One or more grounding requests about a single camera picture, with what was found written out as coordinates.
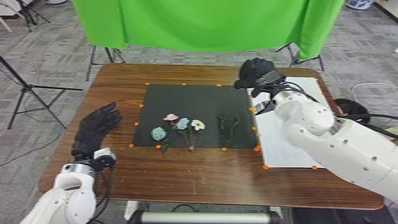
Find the white paper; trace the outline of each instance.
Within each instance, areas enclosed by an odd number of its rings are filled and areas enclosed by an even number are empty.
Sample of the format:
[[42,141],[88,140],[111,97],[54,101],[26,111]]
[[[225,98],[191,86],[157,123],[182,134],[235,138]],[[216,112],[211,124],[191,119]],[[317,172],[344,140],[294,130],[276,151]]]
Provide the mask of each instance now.
[[[317,79],[303,77],[289,77],[287,81],[301,85],[306,93],[315,97],[322,105],[330,107]],[[264,101],[269,101],[269,99],[271,99],[269,93],[262,93],[260,96],[253,98],[253,106]],[[264,148],[264,160],[267,166],[310,168],[315,165],[317,167],[324,168],[324,166],[315,162],[306,151],[290,144],[283,134],[283,121],[278,118],[275,112],[269,112],[257,116],[257,125],[259,125],[259,133],[262,135],[260,144]]]

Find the wooden table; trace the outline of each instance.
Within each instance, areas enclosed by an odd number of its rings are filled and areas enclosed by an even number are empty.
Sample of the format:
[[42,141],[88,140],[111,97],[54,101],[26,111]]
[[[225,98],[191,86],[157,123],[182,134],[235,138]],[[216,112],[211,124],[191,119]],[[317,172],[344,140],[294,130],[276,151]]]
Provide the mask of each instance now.
[[[283,68],[289,76],[317,77],[333,108],[331,94],[317,71]],[[113,198],[189,203],[273,205],[347,209],[379,209],[383,197],[319,169],[264,169],[262,152],[255,150],[200,149],[195,153],[170,149],[166,155],[155,148],[131,148],[147,83],[187,85],[232,85],[239,67],[134,65],[104,66],[84,103],[70,124],[40,189],[54,185],[56,175],[72,159],[72,144],[79,122],[113,101],[123,113],[123,123],[113,131],[104,146],[118,155]]]

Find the tripod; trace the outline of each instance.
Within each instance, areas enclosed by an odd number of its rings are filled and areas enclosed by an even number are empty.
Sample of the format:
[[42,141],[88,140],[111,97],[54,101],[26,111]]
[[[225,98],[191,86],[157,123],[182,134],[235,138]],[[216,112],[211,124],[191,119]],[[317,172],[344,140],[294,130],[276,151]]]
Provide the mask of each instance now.
[[315,58],[312,58],[312,59],[301,61],[301,59],[299,59],[299,53],[298,53],[298,55],[294,55],[294,50],[292,50],[290,45],[292,45],[292,43],[285,44],[285,46],[276,50],[276,52],[280,52],[285,48],[289,48],[289,50],[290,50],[290,58],[292,58],[290,67],[292,67],[294,65],[299,65],[299,64],[303,64],[305,62],[314,61],[314,60],[319,59],[319,62],[321,62],[321,70],[326,71],[326,65],[324,65],[324,60],[322,60],[321,55],[319,55]]
[[[127,63],[125,61],[125,58],[122,56],[122,50],[115,49],[115,56],[111,54],[111,49],[106,47],[106,52],[107,52],[107,55],[109,55],[109,61],[111,63],[116,63],[116,55],[122,59],[122,63]],[[95,62],[95,57],[97,57],[97,46],[93,46],[93,51],[91,51],[91,63],[90,63],[90,70],[88,70],[88,75],[86,75],[86,82],[90,82],[91,80],[91,68],[93,68],[93,65],[104,65],[104,64],[99,64]]]
[[[49,111],[49,113],[52,114],[52,116],[54,116],[54,118],[56,118],[56,120],[58,120],[58,122],[60,122],[60,124],[61,124],[61,126],[63,126],[65,129],[67,129],[67,125],[65,125],[63,121],[60,120],[60,117],[58,117],[58,115],[56,115],[56,113],[54,113],[51,107],[52,107],[52,105],[54,105],[54,103],[56,103],[56,101],[58,101],[58,99],[60,99],[63,93],[67,92],[67,90],[83,91],[83,89],[65,88],[65,87],[56,87],[56,86],[36,86],[36,85],[31,85],[31,84],[26,82],[22,76],[19,75],[17,70],[13,69],[13,67],[12,67],[12,65],[10,65],[10,63],[8,63],[8,61],[6,61],[6,59],[4,59],[3,56],[0,56],[0,63],[4,64],[8,70],[10,70],[10,72],[12,72],[13,76],[15,76],[15,78],[17,78],[19,84],[20,84],[20,86],[22,86],[22,95],[20,95],[20,98],[19,98],[17,108],[15,108],[15,112],[13,112],[13,116],[12,116],[10,129],[12,129],[12,127],[13,127],[13,123],[15,123],[17,115],[22,114],[22,113],[33,112],[33,111],[40,111],[40,110],[47,110],[47,111]],[[38,95],[38,93],[36,93],[36,91],[35,91],[35,88],[38,88],[38,89],[58,89],[58,90],[61,90],[58,96],[56,96],[56,98],[54,98],[54,100],[52,100],[52,102],[51,102],[49,104],[47,104],[47,102],[44,101],[44,99],[42,99],[42,97],[40,97],[40,95]],[[33,94],[33,96],[35,96],[36,100],[40,101],[44,107],[42,107],[42,108],[36,108],[36,109],[33,109],[33,110],[20,111],[22,102],[24,102],[24,97],[26,97],[26,94],[28,94],[28,93]]]
[[29,31],[33,32],[31,24],[38,26],[38,21],[35,20],[35,16],[33,16],[29,10],[33,10],[33,12],[44,18],[47,23],[51,23],[51,21],[49,21],[47,17],[40,14],[40,12],[35,10],[33,6],[24,2],[24,0],[17,0],[17,2],[19,2],[20,7],[22,7],[22,14],[24,14],[26,20],[28,20]]

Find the green screen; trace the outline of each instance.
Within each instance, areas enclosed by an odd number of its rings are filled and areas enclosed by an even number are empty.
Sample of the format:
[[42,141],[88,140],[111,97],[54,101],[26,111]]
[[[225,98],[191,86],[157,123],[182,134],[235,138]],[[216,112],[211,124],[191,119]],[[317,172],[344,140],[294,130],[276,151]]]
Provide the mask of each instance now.
[[93,45],[237,52],[294,42],[322,52],[344,0],[74,0]]

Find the stem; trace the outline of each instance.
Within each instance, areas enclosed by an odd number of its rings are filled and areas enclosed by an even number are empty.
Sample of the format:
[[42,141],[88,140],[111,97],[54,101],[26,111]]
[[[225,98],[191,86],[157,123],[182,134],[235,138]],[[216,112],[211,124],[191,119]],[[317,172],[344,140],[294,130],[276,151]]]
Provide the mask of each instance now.
[[228,134],[227,134],[227,118],[223,115],[218,116],[219,118],[219,129],[221,129],[221,144],[228,146]]
[[235,132],[235,128],[239,127],[239,124],[241,124],[241,119],[239,119],[239,117],[235,116],[235,121],[234,121],[234,127],[232,127],[232,130],[230,130],[230,136],[228,136],[227,147],[228,147],[228,145],[232,144],[232,141],[234,141],[234,132]]
[[193,128],[191,127],[189,127],[189,135],[191,135],[191,146],[195,147],[196,137],[195,137],[195,133],[193,133]]
[[196,148],[196,131],[191,131],[191,134],[193,134],[193,142],[191,142],[191,144],[193,144],[193,147]]
[[202,136],[202,133],[200,133],[200,138],[198,138],[200,140],[198,140],[198,145],[196,145],[198,148],[200,148],[200,145],[202,145],[200,143],[202,143],[202,140],[203,140],[202,137],[203,137],[203,136]]
[[186,134],[184,134],[184,138],[186,138],[187,146],[191,147],[191,141],[189,141],[189,138],[187,138]]

